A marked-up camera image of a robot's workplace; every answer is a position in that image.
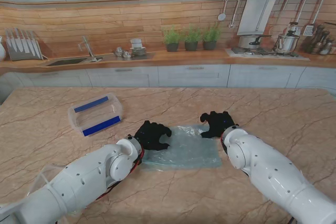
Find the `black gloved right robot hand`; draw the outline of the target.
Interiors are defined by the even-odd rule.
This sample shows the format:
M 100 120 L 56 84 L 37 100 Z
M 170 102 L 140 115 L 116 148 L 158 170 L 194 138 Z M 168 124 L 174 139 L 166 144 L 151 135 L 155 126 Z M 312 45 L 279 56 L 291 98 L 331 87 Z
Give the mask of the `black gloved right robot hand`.
M 201 133 L 202 138 L 221 137 L 227 128 L 238 126 L 227 111 L 222 113 L 215 111 L 211 111 L 210 114 L 203 113 L 200 116 L 200 121 L 209 124 L 209 130 Z

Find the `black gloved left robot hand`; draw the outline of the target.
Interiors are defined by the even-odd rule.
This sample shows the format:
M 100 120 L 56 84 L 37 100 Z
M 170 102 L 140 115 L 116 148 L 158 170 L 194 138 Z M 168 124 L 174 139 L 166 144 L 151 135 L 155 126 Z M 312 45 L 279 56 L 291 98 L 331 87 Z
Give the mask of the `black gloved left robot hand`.
M 161 143 L 161 136 L 166 135 L 171 137 L 172 131 L 164 126 L 149 120 L 144 121 L 141 127 L 137 130 L 134 137 L 142 145 L 145 150 L 162 151 L 168 149 L 168 143 Z

